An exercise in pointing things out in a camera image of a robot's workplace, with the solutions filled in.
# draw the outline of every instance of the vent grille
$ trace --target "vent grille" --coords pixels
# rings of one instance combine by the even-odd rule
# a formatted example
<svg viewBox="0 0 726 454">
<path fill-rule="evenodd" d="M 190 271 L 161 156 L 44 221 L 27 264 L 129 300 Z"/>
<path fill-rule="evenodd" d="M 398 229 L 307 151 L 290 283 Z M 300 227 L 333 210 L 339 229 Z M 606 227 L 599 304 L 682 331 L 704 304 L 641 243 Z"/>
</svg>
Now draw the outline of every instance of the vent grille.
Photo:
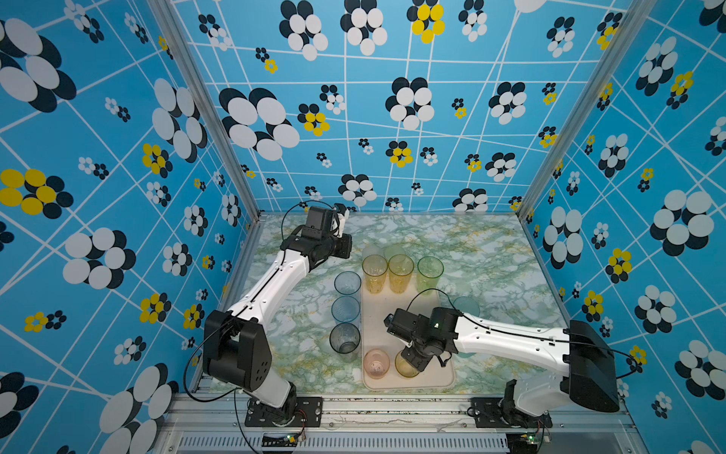
<svg viewBox="0 0 726 454">
<path fill-rule="evenodd" d="M 262 436 L 248 435 L 255 449 L 262 451 Z M 504 434 L 362 434 L 308 433 L 296 452 L 338 453 L 353 450 L 358 453 L 388 453 L 416 450 L 420 453 L 508 453 Z M 241 435 L 218 432 L 186 432 L 179 443 L 179 454 L 211 452 L 251 452 Z"/>
</svg>

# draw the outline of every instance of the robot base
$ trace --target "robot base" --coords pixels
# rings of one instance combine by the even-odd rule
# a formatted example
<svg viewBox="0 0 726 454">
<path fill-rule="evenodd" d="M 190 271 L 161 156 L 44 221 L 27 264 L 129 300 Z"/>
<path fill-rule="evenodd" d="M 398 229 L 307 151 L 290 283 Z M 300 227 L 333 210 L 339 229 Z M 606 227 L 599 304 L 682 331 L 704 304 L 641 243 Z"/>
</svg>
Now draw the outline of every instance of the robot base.
<svg viewBox="0 0 726 454">
<path fill-rule="evenodd" d="M 269 412 L 270 407 L 262 403 L 250 402 L 245 418 L 245 427 L 302 427 L 303 416 L 298 412 L 302 410 L 307 415 L 305 427 L 320 427 L 322 415 L 322 397 L 298 396 L 293 411 L 293 419 L 289 422 L 276 421 L 275 414 Z"/>
</svg>

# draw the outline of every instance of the black mounting bracket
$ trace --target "black mounting bracket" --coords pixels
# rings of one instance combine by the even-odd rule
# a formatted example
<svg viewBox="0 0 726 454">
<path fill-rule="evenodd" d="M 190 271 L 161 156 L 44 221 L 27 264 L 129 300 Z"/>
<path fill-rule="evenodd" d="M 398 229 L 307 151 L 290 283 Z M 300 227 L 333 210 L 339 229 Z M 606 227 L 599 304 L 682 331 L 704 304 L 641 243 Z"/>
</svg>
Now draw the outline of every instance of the black mounting bracket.
<svg viewBox="0 0 726 454">
<path fill-rule="evenodd" d="M 529 416 L 531 420 L 527 421 L 526 425 L 523 425 L 521 423 L 522 421 L 515 423 L 511 417 L 507 417 L 507 419 L 513 423 L 508 423 L 501 407 L 501 397 L 472 397 L 470 402 L 471 406 L 467 410 L 467 414 L 474 418 L 477 429 L 503 429 L 512 427 L 523 427 L 527 429 L 532 427 L 532 422 L 534 422 L 534 427 L 537 427 L 537 422 L 544 427 L 552 427 L 552 418 L 549 413 L 544 413 L 537 418 Z"/>
<path fill-rule="evenodd" d="M 255 403 L 250 400 L 247 409 L 247 417 L 245 418 L 245 427 L 302 427 L 303 416 L 298 412 L 302 410 L 307 415 L 305 427 L 320 427 L 320 418 L 322 417 L 322 397 L 298 396 L 293 411 L 293 419 L 288 423 L 276 423 L 270 418 L 267 411 L 267 405 Z"/>
</svg>

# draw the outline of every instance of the mounting plate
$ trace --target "mounting plate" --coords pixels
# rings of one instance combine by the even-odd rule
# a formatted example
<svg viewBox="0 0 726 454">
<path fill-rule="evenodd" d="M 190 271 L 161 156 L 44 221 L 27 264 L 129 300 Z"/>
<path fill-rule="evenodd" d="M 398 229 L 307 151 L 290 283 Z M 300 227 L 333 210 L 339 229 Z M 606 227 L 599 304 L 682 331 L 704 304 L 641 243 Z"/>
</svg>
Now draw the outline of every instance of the mounting plate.
<svg viewBox="0 0 726 454">
<path fill-rule="evenodd" d="M 245 418 L 245 427 L 302 427 L 302 415 L 298 412 L 302 410 L 307 415 L 305 427 L 320 427 L 320 417 L 322 416 L 322 397 L 298 396 L 295 405 L 295 412 L 290 423 L 285 425 L 275 424 L 266 419 L 262 413 L 260 405 L 251 404 L 247 410 L 247 418 Z"/>
<path fill-rule="evenodd" d="M 502 408 L 499 406 L 499 402 L 502 399 L 499 397 L 472 397 L 471 408 L 468 413 L 469 416 L 474 418 L 477 429 L 499 429 L 499 428 L 510 428 L 520 427 L 507 424 L 502 417 Z M 545 413 L 538 418 L 535 418 L 535 423 L 541 421 L 545 427 L 552 427 L 552 418 L 549 413 Z"/>
</svg>

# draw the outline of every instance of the blue wallpaper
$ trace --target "blue wallpaper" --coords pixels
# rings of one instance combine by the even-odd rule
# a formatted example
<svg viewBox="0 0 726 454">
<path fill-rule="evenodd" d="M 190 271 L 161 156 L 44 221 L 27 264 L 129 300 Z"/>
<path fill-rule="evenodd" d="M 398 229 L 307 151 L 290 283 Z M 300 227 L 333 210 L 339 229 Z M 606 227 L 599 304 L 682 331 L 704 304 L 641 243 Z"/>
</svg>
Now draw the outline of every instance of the blue wallpaper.
<svg viewBox="0 0 726 454">
<path fill-rule="evenodd" d="M 0 453 L 144 453 L 249 218 L 143 1 L 1 9 Z"/>
<path fill-rule="evenodd" d="M 726 451 L 726 16 L 660 0 L 526 217 L 652 453 Z"/>
<path fill-rule="evenodd" d="M 259 207 L 521 203 L 629 0 L 179 0 Z"/>
</svg>

